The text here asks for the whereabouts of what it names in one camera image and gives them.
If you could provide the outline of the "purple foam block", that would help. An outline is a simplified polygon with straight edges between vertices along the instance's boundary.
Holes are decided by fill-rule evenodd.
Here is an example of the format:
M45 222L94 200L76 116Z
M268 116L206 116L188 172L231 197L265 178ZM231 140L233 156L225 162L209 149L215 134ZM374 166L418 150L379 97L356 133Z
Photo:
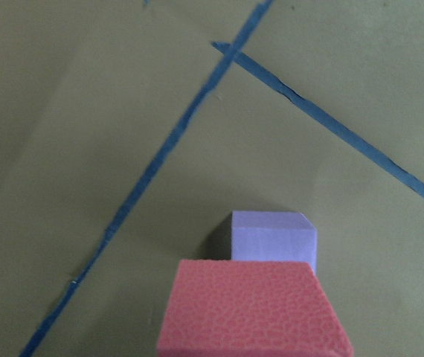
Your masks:
M232 213L232 260L305 262L315 271L317 250L318 230L302 213Z

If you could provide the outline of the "pink foam block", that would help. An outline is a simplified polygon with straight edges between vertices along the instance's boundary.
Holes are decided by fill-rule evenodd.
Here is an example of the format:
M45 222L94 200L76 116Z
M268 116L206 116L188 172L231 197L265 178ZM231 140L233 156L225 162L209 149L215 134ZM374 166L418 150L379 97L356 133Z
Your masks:
M157 356L353 356L307 263L181 260Z

